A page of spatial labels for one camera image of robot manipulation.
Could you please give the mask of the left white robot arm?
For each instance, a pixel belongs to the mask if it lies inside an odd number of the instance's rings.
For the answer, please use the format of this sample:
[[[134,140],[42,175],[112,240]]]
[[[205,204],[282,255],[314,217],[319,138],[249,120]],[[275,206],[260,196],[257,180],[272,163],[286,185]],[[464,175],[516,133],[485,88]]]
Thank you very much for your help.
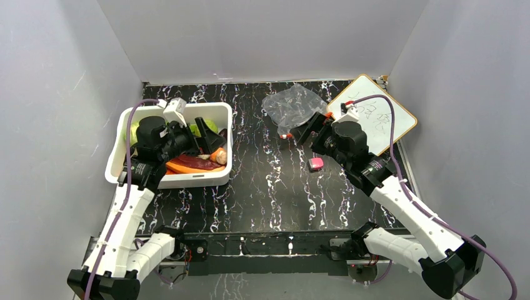
[[[182,229],[160,226],[146,240],[137,238],[136,231],[168,166],[179,162],[205,171],[219,169],[218,158],[228,143],[227,129],[211,129],[201,117],[186,125],[160,116],[129,123],[111,211],[90,256],[67,277],[77,297],[136,299],[143,280],[163,260],[190,255]]]

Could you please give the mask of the clear zip top bag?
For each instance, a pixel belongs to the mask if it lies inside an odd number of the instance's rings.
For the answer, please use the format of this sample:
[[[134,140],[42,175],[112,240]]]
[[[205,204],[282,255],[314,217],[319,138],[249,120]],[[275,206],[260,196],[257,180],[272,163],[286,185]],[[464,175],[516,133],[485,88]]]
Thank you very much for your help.
[[[287,138],[292,128],[308,121],[315,112],[325,113],[326,107],[327,103],[320,96],[300,84],[262,100],[264,112],[277,126],[282,138]]]

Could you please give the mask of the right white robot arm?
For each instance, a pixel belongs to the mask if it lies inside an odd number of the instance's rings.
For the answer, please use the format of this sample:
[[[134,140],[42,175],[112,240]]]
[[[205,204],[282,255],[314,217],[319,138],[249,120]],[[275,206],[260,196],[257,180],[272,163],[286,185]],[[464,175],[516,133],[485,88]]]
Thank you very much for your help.
[[[435,222],[435,216],[397,176],[396,165],[369,152],[367,135],[357,122],[332,122],[316,112],[302,125],[290,130],[298,144],[316,133],[311,149],[333,158],[352,185],[399,219],[415,241],[391,234],[367,222],[339,246],[329,245],[333,256],[367,259],[383,256],[420,275],[426,285],[443,299],[452,299],[480,270],[485,246],[477,235],[463,240]]]

